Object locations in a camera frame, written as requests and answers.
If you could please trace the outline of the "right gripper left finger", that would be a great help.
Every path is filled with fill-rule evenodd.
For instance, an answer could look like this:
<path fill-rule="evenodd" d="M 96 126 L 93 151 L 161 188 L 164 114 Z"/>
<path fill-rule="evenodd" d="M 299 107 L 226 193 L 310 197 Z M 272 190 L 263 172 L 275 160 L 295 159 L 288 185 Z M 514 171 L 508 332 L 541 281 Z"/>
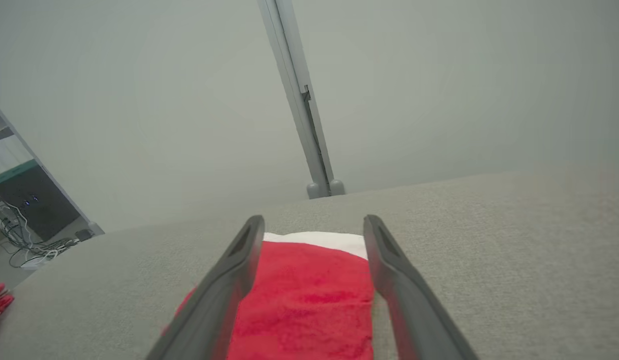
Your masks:
<path fill-rule="evenodd" d="M 241 301 L 252 290 L 265 234 L 262 215 L 247 219 L 204 276 L 147 360 L 225 360 Z"/>

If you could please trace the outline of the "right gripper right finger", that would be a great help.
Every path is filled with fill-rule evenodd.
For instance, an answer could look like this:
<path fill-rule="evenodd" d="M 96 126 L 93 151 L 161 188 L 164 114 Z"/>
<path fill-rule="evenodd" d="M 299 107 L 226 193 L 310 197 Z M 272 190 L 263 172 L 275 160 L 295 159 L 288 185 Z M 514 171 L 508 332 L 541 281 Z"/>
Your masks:
<path fill-rule="evenodd" d="M 381 217 L 364 217 L 372 283 L 387 303 L 400 360 L 476 360 L 469 342 Z"/>

